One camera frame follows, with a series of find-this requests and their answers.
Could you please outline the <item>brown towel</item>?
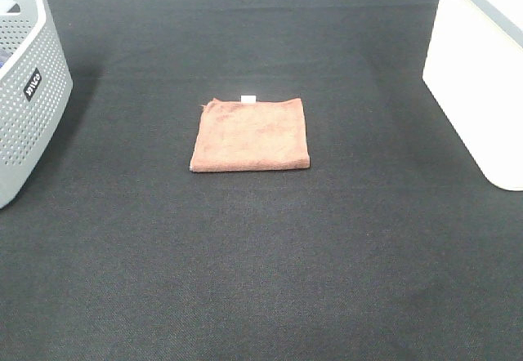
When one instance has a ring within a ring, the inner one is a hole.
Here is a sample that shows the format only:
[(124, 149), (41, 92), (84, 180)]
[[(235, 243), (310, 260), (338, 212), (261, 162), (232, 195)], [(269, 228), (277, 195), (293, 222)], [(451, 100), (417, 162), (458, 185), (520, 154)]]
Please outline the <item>brown towel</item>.
[(302, 100), (222, 101), (202, 107), (192, 172), (261, 172), (311, 165)]

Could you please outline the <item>white plastic bin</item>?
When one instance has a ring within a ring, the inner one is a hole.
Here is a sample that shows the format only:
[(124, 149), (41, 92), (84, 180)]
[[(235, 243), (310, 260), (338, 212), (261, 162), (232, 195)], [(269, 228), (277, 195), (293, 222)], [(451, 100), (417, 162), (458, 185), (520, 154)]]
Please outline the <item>white plastic bin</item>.
[(522, 0), (439, 0), (423, 81), (485, 178), (522, 189)]

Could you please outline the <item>grey perforated laundry basket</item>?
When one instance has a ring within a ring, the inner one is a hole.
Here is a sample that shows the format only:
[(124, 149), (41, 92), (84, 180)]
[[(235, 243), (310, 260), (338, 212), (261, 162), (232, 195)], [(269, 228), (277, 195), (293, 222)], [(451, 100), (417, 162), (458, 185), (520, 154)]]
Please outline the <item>grey perforated laundry basket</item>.
[(62, 118), (73, 81), (47, 0), (7, 0), (1, 15), (1, 204), (29, 178)]

